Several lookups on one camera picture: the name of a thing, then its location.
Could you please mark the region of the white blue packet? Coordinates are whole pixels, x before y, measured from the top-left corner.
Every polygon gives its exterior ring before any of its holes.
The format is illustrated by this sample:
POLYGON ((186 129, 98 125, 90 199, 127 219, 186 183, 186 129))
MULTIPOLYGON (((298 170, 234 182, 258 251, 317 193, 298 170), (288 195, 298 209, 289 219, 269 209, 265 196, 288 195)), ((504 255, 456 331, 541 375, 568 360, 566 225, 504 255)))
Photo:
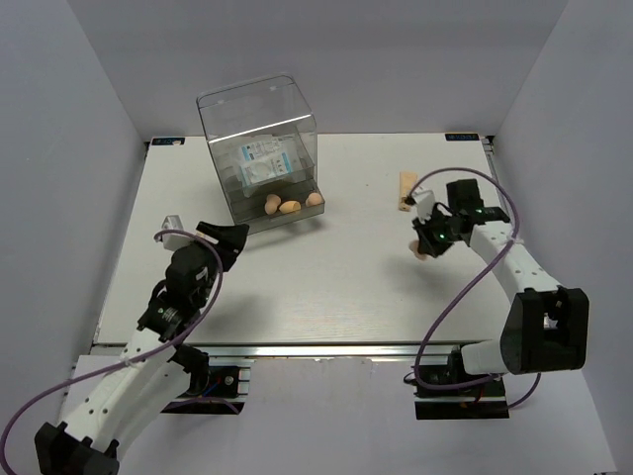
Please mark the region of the white blue packet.
POLYGON ((278 141, 218 144, 216 151, 227 159, 243 188, 259 186, 278 177, 277 159, 282 151, 278 141))
POLYGON ((298 169, 286 143, 277 138, 242 144, 236 160, 248 185, 283 177, 298 169))

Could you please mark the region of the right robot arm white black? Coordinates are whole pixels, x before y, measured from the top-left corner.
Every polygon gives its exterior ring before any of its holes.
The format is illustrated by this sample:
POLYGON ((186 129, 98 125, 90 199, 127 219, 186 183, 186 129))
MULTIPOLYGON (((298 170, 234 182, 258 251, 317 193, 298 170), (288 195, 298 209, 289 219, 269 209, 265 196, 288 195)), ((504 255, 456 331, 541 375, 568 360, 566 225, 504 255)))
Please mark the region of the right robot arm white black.
POLYGON ((577 370, 587 358, 589 300, 580 288, 567 288, 529 253, 515 236, 507 213, 484 203, 474 179, 450 182, 447 204, 419 188, 407 197, 417 216, 412 225, 419 253, 439 257, 462 242, 486 265, 509 302, 499 336, 469 343, 446 370, 448 386, 467 395, 483 375, 577 370))

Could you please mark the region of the beige sponge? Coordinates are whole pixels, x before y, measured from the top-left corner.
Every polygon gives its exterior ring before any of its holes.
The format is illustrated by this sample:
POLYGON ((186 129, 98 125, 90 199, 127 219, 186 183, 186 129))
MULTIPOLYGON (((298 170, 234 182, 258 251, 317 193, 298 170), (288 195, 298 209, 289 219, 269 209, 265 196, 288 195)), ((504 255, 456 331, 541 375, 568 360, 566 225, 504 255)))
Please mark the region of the beige sponge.
POLYGON ((320 205, 320 204, 322 204, 322 203, 323 203, 323 198, 322 198, 322 196, 321 196, 319 193, 317 193, 317 192, 313 192, 313 193, 311 193, 311 194, 308 196, 307 200, 306 200, 306 206, 307 206, 307 207, 314 207, 314 206, 318 206, 318 205, 320 205))
POLYGON ((270 194, 266 197, 264 211, 267 215, 275 214, 281 205, 281 198, 278 195, 270 194))
POLYGON ((279 212, 282 214, 295 213, 295 212, 300 211, 301 209, 302 209, 302 205, 298 201, 283 202, 278 208, 279 212))
POLYGON ((419 250, 419 241, 418 240, 413 240, 408 244, 408 249, 412 252, 412 254, 418 259, 418 260, 426 260, 428 258, 428 255, 424 252, 421 252, 419 250))

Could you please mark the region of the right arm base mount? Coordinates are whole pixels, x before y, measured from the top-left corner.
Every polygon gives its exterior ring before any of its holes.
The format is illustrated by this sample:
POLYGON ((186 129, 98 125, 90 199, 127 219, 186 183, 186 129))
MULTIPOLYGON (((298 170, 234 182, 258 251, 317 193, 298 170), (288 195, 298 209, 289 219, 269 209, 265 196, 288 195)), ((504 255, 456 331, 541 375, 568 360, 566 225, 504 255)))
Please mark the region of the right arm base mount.
MULTIPOLYGON (((470 383, 482 375, 469 375, 463 369, 462 357, 456 349, 440 364, 421 363, 420 377, 425 383, 450 385, 470 383)), ((486 384, 450 390, 429 390, 420 386, 414 372, 403 378, 414 389, 415 417, 419 421, 502 420, 509 418, 505 387, 500 379, 486 384)))

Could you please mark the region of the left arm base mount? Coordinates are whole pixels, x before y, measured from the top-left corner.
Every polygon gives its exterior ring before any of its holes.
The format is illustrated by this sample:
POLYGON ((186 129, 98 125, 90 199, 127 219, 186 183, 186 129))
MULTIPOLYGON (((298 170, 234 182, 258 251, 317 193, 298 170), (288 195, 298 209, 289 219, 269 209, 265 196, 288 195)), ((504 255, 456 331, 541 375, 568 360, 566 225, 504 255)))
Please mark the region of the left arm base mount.
POLYGON ((180 415, 239 415, 245 405, 252 360, 211 356, 182 345, 172 358, 188 375, 189 386, 162 411, 180 415))

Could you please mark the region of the clear acrylic drawer organizer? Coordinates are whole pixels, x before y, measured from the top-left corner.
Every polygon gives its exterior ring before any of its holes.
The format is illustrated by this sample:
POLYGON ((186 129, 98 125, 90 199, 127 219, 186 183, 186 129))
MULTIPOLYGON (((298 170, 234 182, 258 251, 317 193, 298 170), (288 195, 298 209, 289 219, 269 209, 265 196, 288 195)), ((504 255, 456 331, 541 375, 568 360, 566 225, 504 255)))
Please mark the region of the clear acrylic drawer organizer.
POLYGON ((256 234, 324 213, 317 121, 292 75, 203 92, 196 106, 235 224, 256 234))

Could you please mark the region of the beige makeup tube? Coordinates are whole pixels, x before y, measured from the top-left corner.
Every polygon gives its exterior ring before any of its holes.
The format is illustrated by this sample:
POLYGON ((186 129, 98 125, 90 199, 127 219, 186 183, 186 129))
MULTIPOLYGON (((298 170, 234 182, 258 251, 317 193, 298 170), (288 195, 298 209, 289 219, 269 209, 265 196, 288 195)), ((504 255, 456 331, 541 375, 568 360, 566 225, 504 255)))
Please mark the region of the beige makeup tube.
POLYGON ((398 209, 403 212, 410 210, 410 205, 407 203, 407 196, 410 193, 411 188, 416 183, 418 175, 411 171, 401 171, 399 175, 399 200, 398 209))

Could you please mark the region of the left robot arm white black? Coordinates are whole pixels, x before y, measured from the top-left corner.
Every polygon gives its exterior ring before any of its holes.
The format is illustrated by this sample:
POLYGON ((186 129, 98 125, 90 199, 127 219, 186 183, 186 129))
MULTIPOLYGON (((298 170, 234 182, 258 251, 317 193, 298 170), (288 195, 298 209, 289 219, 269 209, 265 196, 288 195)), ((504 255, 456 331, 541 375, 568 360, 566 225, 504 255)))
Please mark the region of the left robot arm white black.
POLYGON ((209 356, 186 344, 216 303, 223 278, 246 244, 247 225, 201 222, 193 233, 168 216, 155 239, 170 251, 117 363, 99 373, 92 392, 56 425, 35 435, 44 474, 116 474, 143 430, 175 399, 209 383, 209 356))

